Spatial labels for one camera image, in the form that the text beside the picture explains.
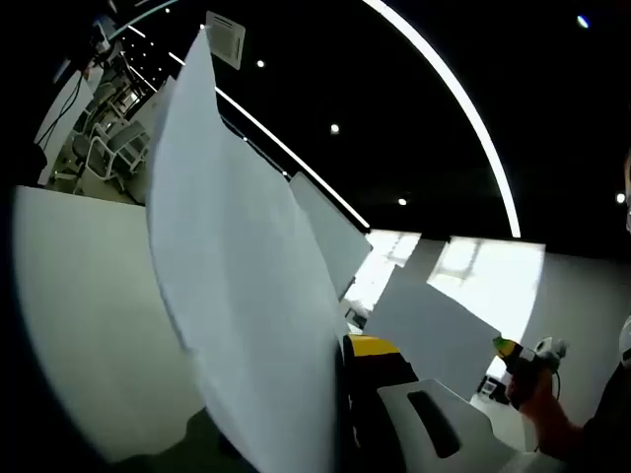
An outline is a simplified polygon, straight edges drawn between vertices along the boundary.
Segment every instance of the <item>office chair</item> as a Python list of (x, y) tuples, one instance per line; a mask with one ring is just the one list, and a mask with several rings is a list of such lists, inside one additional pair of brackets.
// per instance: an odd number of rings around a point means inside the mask
[(73, 153), (79, 161), (85, 162), (85, 169), (97, 178), (110, 180), (115, 177), (121, 188), (124, 188), (122, 180), (113, 169), (114, 161), (116, 157), (121, 158), (127, 170), (134, 173), (148, 150), (149, 137), (145, 129), (140, 122), (134, 121), (109, 137), (97, 124), (92, 135), (91, 138), (76, 136), (72, 143)]

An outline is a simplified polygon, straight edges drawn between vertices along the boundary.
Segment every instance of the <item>white wall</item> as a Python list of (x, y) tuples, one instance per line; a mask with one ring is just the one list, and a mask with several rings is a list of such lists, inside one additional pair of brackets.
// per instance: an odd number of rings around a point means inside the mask
[(297, 172), (289, 186), (309, 219), (335, 294), (341, 299), (372, 247), (304, 174)]
[[(618, 337), (631, 305), (631, 267), (546, 253), (523, 343), (546, 336), (569, 342), (561, 363), (561, 405), (582, 425), (596, 411), (618, 358)], [(534, 445), (528, 423), (529, 445)]]
[(160, 297), (145, 209), (20, 188), (14, 242), (25, 324), (75, 425), (109, 461), (183, 438), (203, 404)]

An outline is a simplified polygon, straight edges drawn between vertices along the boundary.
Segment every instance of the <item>ceiling light strip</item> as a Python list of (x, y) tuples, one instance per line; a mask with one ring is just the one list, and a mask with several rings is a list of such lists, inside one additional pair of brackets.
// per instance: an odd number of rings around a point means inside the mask
[(116, 30), (114, 33), (112, 33), (111, 36), (107, 38), (107, 40), (108, 41), (112, 41), (115, 37), (117, 37), (119, 34), (124, 32), (127, 27), (135, 25), (136, 23), (138, 23), (143, 18), (147, 18), (149, 15), (151, 15), (153, 13), (156, 13), (159, 10), (162, 10), (164, 7), (167, 7), (167, 6), (171, 5), (172, 3), (175, 3), (176, 1), (178, 1), (178, 0), (169, 0), (168, 2), (161, 3), (157, 7), (152, 8), (151, 10), (147, 10), (145, 13), (143, 13), (142, 15), (134, 18), (132, 21), (125, 23), (122, 27), (120, 27), (118, 30)]
[(186, 63), (184, 61), (182, 61), (181, 59), (179, 59), (176, 55), (174, 55), (172, 52), (169, 53), (169, 56), (171, 58), (173, 58), (174, 60), (176, 60), (179, 64), (181, 64), (182, 66), (185, 66)]
[[(179, 59), (173, 53), (170, 52), (169, 56), (172, 57), (177, 62), (179, 62), (182, 66), (186, 65), (186, 63), (184, 61)], [(287, 147), (287, 145), (285, 145), (285, 143), (283, 143), (278, 138), (276, 138), (276, 135), (274, 135), (271, 131), (269, 131), (267, 128), (265, 128), (260, 121), (258, 121), (256, 118), (254, 118), (252, 115), (250, 115), (242, 106), (240, 106), (238, 103), (233, 101), (230, 97), (228, 97), (228, 95), (226, 95), (226, 93), (224, 91), (222, 91), (218, 87), (215, 87), (215, 91), (217, 91), (217, 94), (219, 94), (221, 97), (226, 99), (230, 105), (232, 105), (234, 108), (236, 108), (238, 111), (240, 111), (245, 116), (245, 118), (247, 118), (249, 121), (251, 121), (263, 133), (265, 133), (269, 138), (271, 138), (271, 140), (274, 143), (276, 143), (278, 146), (280, 146), (283, 149), (283, 151), (285, 151), (285, 153), (287, 153), (289, 156), (291, 156), (296, 163), (298, 163), (311, 177), (313, 177), (322, 187), (324, 187), (333, 197), (335, 197), (335, 199), (342, 205), (342, 207), (344, 207), (346, 210), (348, 210), (348, 212), (353, 217), (355, 217), (364, 227), (366, 227), (367, 229), (369, 229), (371, 227), (368, 224), (368, 222), (366, 222), (362, 218), (362, 216), (359, 215), (357, 213), (357, 211), (355, 209), (353, 209), (348, 204), (348, 202), (346, 202), (344, 199), (342, 199), (341, 195), (339, 195), (337, 192), (335, 192), (330, 185), (328, 185), (326, 182), (324, 182), (324, 179), (322, 179), (319, 175), (317, 175), (317, 173), (313, 169), (311, 169), (309, 166), (307, 166), (307, 163), (305, 163), (303, 160), (301, 160), (298, 157), (298, 155), (296, 155), (296, 153), (294, 153), (292, 150), (290, 150)]]
[(482, 144), (482, 148), (486, 153), (486, 157), (489, 160), (489, 164), (491, 165), (491, 170), (493, 170), (493, 173), (495, 174), (495, 180), (500, 188), (502, 200), (504, 201), (504, 207), (506, 208), (506, 214), (509, 219), (509, 225), (511, 226), (511, 233), (515, 238), (521, 237), (522, 233), (520, 231), (520, 223), (517, 218), (515, 202), (513, 201), (511, 188), (509, 187), (509, 182), (506, 179), (504, 168), (502, 168), (500, 157), (495, 150), (495, 146), (493, 146), (491, 136), (484, 126), (482, 118), (475, 109), (475, 106), (473, 106), (473, 102), (464, 91), (464, 88), (457, 80), (454, 73), (450, 70), (445, 61), (441, 58), (441, 56), (439, 56), (430, 43), (427, 42), (419, 32), (414, 30), (409, 23), (403, 20), (398, 13), (392, 10), (383, 1), (364, 0), (364, 3), (372, 7), (377, 13), (382, 15), (382, 17), (384, 17), (403, 35), (405, 35), (405, 37), (407, 37), (407, 39), (420, 51), (420, 53), (423, 54), (425, 59), (427, 59), (427, 62), (432, 65), (450, 91), (452, 91), (452, 94), (460, 104), (462, 111), (464, 111), (464, 114), (469, 119), (473, 130), (477, 134), (477, 137)]
[(144, 33), (141, 33), (139, 30), (136, 30), (134, 27), (132, 27), (131, 25), (128, 27), (130, 30), (132, 30), (133, 32), (135, 32), (136, 34), (141, 35), (142, 37), (146, 37)]
[(136, 70), (134, 69), (134, 66), (129, 66), (129, 69), (131, 69), (134, 73), (136, 73), (136, 75), (141, 78), (143, 81), (145, 81), (145, 84), (147, 84), (149, 87), (151, 87), (153, 89), (154, 92), (157, 92), (156, 88), (154, 86), (152, 86), (151, 84), (149, 84), (149, 81), (147, 81), (147, 79), (145, 79), (144, 77), (142, 77), (142, 75)]

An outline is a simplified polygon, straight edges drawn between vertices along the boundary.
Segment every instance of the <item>window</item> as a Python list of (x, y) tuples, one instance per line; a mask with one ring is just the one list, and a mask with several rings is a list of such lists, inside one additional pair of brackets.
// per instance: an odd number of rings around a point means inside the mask
[[(543, 257), (541, 244), (454, 236), (428, 284), (503, 337), (520, 342), (534, 305)], [(496, 357), (488, 373), (501, 378), (504, 371), (504, 363)]]
[(344, 299), (370, 312), (381, 297), (394, 266), (405, 266), (414, 251), (420, 234), (373, 230), (366, 239), (373, 246), (355, 275)]

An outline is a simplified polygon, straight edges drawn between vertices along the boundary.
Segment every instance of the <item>ceiling air conditioner vent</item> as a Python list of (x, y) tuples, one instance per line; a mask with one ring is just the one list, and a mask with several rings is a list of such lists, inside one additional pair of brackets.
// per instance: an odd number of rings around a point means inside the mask
[(206, 33), (210, 51), (235, 69), (240, 69), (245, 27), (212, 12), (206, 12), (206, 25), (209, 27)]

